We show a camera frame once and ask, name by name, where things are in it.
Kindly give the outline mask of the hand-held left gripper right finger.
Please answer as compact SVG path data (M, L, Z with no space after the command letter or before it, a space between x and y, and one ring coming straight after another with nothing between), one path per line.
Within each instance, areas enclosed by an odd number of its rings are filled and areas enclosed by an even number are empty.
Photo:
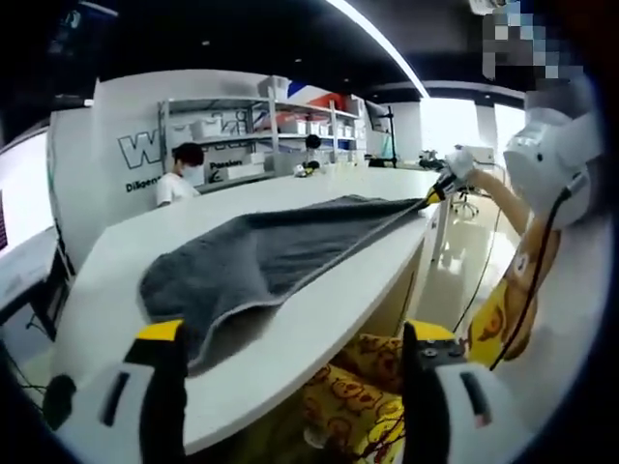
M404 463L512 463L514 401L452 337L403 330Z

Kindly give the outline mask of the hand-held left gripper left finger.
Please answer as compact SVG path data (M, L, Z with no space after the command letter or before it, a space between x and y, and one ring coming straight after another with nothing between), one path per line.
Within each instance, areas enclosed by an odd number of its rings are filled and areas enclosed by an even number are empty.
M56 437L79 463L185 462L186 355L183 320L146 326L76 390Z

